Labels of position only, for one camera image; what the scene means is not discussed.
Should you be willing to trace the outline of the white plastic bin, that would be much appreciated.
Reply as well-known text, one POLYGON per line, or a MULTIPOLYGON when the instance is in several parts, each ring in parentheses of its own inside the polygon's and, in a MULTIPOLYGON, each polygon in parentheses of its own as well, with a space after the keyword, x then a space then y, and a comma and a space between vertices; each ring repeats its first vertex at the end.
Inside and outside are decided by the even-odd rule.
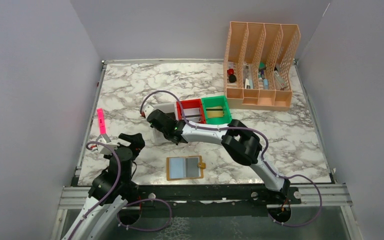
MULTIPOLYGON (((153 107, 156 110, 160 110, 163 113, 167 114, 173 120, 177 120, 178 119, 177 118, 177 110, 176 110, 174 102, 158 103, 158 104, 154 104, 153 107)), ((162 144, 170 142, 169 140, 165 139, 163 133, 161 133, 160 131, 158 131, 158 130, 156 130, 154 128, 152 129, 152 133, 153 133, 153 140, 152 140, 152 142, 155 145, 162 145, 162 144)))

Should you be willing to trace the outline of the red plastic bin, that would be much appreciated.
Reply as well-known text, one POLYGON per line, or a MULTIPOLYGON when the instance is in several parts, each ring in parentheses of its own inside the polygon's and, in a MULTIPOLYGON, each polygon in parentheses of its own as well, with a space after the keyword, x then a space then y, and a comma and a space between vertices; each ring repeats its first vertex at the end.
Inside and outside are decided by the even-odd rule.
MULTIPOLYGON (((184 116, 188 121, 192 121, 194 123, 199 123, 199 124, 207 123, 202 100, 200 98, 181 100, 180 104, 182 106, 184 116)), ((179 102, 176 102, 174 106, 175 106, 174 113, 175 113, 176 120, 182 120, 183 115, 181 113, 179 102)))

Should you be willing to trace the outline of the yellow-brown card holder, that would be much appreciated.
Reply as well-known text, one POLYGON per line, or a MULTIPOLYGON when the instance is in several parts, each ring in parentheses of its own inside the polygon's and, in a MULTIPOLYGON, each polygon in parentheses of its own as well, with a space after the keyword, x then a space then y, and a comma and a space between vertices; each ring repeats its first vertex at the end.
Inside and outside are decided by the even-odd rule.
POLYGON ((201 155, 166 158, 166 179, 168 181, 202 179, 205 169, 206 164, 201 155))

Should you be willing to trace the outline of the green plastic bin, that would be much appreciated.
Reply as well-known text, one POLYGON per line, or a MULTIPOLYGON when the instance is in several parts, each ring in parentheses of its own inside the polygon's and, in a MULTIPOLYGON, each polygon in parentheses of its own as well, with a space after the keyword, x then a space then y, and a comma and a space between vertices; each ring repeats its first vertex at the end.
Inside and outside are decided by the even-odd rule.
POLYGON ((232 115, 224 95, 201 98, 205 121, 209 125, 229 124, 232 115))

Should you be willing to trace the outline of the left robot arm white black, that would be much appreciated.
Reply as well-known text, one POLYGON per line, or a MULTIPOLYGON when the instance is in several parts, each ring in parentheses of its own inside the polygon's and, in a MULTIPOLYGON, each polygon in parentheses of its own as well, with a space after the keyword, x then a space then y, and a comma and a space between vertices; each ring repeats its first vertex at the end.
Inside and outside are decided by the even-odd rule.
POLYGON ((63 236, 64 240, 98 240, 116 214, 129 202, 138 200, 132 166, 145 147, 145 141, 141 133, 121 133, 118 137, 129 144, 112 142, 105 134, 86 144, 88 150, 97 151, 108 159, 109 166, 93 180, 85 203, 63 236))

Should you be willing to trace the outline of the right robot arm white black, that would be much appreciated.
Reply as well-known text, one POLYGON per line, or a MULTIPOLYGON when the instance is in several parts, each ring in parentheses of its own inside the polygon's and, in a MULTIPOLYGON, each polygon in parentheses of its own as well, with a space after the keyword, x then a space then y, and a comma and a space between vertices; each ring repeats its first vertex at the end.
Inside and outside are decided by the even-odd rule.
POLYGON ((236 163, 250 167, 269 191, 283 198, 287 196, 290 181, 264 157, 268 149, 267 138, 263 137, 265 146, 262 146, 258 136, 260 132, 246 127, 240 120, 233 119, 228 124, 220 125, 186 122, 184 119, 172 119, 153 107, 142 110, 141 116, 166 140, 176 145, 199 142, 223 146, 236 163))

